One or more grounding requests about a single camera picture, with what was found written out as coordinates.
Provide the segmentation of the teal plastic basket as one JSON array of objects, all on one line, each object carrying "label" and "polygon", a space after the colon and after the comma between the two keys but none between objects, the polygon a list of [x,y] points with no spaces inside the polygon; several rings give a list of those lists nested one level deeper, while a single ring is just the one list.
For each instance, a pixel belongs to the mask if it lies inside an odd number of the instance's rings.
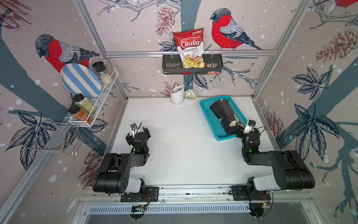
[{"label": "teal plastic basket", "polygon": [[226,99],[231,109],[234,111],[236,118],[243,124],[246,125],[248,120],[245,118],[243,113],[240,111],[239,107],[236,105],[236,103],[233,101],[233,99],[230,96],[219,96],[211,99],[202,100],[200,102],[200,107],[211,127],[211,130],[216,138],[217,141],[224,141],[228,139],[232,139],[236,137],[236,134],[227,134],[224,130],[224,128],[221,125],[221,122],[219,119],[215,116],[214,112],[210,109],[210,106],[221,99]]}]

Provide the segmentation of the black pillowcase with cream flowers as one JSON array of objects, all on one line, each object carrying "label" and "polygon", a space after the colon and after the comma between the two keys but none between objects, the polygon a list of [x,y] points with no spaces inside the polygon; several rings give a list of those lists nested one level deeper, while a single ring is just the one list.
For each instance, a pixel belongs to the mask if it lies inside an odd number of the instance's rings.
[{"label": "black pillowcase with cream flowers", "polygon": [[235,134],[239,138],[243,135],[244,126],[237,119],[227,99],[219,99],[215,101],[210,106],[210,109],[220,121],[226,134]]}]

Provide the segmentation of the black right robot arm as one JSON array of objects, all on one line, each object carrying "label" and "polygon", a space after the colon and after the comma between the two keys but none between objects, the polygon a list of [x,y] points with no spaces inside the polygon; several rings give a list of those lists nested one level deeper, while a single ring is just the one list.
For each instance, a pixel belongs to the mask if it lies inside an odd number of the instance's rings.
[{"label": "black right robot arm", "polygon": [[315,179],[297,151],[260,152],[260,132],[243,128],[236,137],[241,139],[241,153],[244,161],[251,166],[267,166],[272,174],[251,177],[247,181],[247,192],[269,190],[302,190],[315,187]]}]

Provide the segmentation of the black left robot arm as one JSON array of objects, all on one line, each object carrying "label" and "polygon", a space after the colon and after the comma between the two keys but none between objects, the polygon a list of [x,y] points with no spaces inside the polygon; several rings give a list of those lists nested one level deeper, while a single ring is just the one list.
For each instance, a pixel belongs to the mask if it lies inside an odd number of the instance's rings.
[{"label": "black left robot arm", "polygon": [[107,153],[102,159],[96,177],[92,182],[94,192],[106,194],[144,194],[145,182],[142,179],[130,177],[130,171],[135,167],[142,167],[149,158],[147,141],[151,137],[148,128],[142,131],[131,125],[132,134],[127,134],[126,141],[132,146],[130,153]]}]

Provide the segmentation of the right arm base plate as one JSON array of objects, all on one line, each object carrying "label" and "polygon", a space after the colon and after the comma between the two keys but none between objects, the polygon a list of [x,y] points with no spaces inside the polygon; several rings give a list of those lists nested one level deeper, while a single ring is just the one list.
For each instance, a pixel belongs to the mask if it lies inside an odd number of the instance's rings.
[{"label": "right arm base plate", "polygon": [[228,194],[233,196],[235,201],[271,201],[271,195],[268,191],[248,190],[246,185],[231,186]]}]

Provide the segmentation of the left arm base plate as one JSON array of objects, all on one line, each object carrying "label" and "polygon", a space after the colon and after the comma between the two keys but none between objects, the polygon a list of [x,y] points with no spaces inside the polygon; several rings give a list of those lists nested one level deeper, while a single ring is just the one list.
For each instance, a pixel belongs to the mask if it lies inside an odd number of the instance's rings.
[{"label": "left arm base plate", "polygon": [[122,203],[157,202],[159,187],[144,187],[138,193],[124,193],[120,201]]}]

